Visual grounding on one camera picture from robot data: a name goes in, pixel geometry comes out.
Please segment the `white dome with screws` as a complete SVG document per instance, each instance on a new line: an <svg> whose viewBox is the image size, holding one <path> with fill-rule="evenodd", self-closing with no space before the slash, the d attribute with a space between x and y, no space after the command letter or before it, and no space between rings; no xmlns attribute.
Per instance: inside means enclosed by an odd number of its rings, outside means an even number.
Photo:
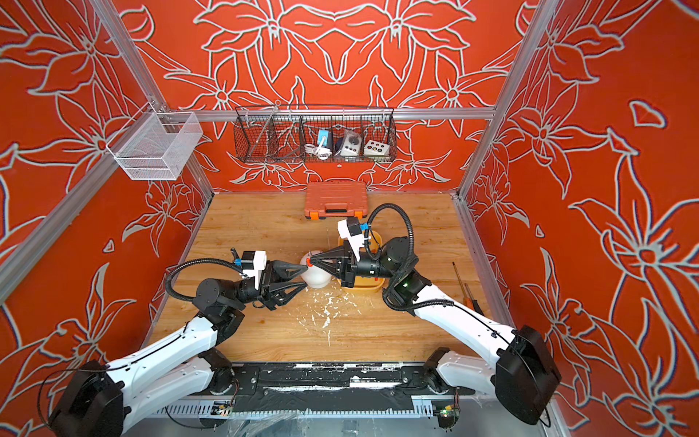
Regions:
<svg viewBox="0 0 699 437"><path fill-rule="evenodd" d="M320 251L309 251L307 252L303 258L301 259L301 264L307 265L306 260L308 258L311 258L312 255L320 253ZM324 271L323 269L320 269L318 267L308 267L308 270L304 272L301 275L302 280L307 283L307 286L310 289L314 290L319 290L323 289L326 286L329 285L331 282L332 276L327 273L327 271Z"/></svg>

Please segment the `yellow plastic tray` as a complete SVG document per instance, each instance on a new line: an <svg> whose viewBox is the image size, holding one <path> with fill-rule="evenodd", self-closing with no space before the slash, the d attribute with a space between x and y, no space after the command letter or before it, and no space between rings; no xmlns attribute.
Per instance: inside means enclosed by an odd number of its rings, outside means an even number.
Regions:
<svg viewBox="0 0 699 437"><path fill-rule="evenodd" d="M376 233L373 237L370 237L370 248L372 253L376 253L382 245L382 236ZM362 277L357 274L354 275L354 282L351 287L348 286L351 278L351 271L344 272L344 279L338 280L341 289L344 292L350 293L375 293L381 291L386 280L384 278L377 277Z"/></svg>

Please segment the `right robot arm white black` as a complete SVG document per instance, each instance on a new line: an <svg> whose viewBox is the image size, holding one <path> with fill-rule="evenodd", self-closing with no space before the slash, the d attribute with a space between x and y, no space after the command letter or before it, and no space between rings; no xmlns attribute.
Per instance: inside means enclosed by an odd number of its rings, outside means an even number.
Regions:
<svg viewBox="0 0 699 437"><path fill-rule="evenodd" d="M420 275L408 237L393 238L376 252L362 251L345 240L340 247L311 256L307 264L322 269L349 287L358 277L387 280L384 303L449 333L486 363L479 371L455 351L436 353L435 373L447 386L492 394L504 409L535 425L547 412L562 376L537 330L515 329L495 322L448 296Z"/></svg>

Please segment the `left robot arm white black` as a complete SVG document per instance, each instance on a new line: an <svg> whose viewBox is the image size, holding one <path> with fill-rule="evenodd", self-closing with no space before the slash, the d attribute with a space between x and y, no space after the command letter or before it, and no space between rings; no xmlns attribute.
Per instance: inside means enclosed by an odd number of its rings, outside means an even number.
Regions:
<svg viewBox="0 0 699 437"><path fill-rule="evenodd" d="M233 261L203 258L176 266L165 279L167 294L194 305L198 312L182 328L144 349L102 364L88 362L68 370L70 381L45 418L57 436L120 436L135 424L192 393L238 391L232 362L218 350L238 330L248 305L271 311L304 291L298 277L307 265L280 260ZM212 264L240 274L232 280L205 279L194 296L173 287L184 269Z"/></svg>

